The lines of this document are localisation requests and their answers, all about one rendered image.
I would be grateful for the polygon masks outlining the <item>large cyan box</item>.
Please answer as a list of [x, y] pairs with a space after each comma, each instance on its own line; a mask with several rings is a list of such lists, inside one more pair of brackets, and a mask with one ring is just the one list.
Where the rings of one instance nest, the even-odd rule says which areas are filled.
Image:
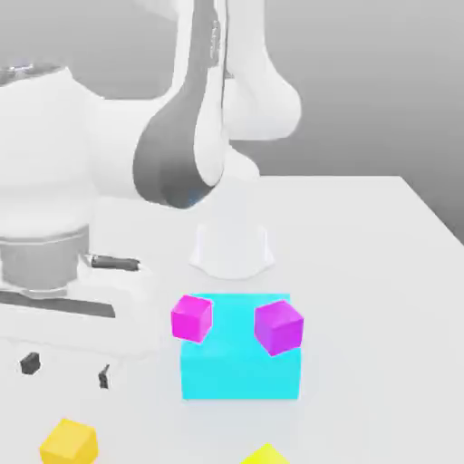
[[202, 343], [180, 346], [184, 400], [295, 400], [299, 396], [299, 347], [270, 355], [255, 338], [255, 309], [291, 301], [288, 293], [196, 293], [212, 302], [212, 327]]

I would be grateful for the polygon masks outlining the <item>small purple cube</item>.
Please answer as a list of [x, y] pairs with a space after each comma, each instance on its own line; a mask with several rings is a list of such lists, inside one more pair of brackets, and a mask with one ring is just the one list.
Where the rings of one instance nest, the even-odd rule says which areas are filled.
[[301, 346], [304, 317], [286, 300], [265, 304], [255, 309], [255, 338], [270, 356]]

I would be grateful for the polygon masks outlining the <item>small magenta cube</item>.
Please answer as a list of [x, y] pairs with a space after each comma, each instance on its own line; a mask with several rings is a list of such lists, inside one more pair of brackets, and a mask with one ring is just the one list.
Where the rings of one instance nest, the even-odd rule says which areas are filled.
[[178, 339], [202, 343], [213, 324], [210, 300], [183, 295], [170, 313], [171, 332]]

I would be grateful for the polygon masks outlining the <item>small lemon yellow cube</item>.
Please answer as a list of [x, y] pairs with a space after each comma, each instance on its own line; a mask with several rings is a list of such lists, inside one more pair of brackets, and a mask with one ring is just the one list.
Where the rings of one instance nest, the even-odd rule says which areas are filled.
[[240, 464], [290, 464], [273, 445], [266, 443], [243, 459]]

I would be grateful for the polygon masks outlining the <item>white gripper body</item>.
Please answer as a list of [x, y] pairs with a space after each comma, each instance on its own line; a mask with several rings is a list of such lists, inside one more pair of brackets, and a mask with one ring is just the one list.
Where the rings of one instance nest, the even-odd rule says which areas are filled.
[[56, 299], [0, 284], [0, 340], [143, 358], [160, 348], [157, 308], [137, 279], [76, 282]]

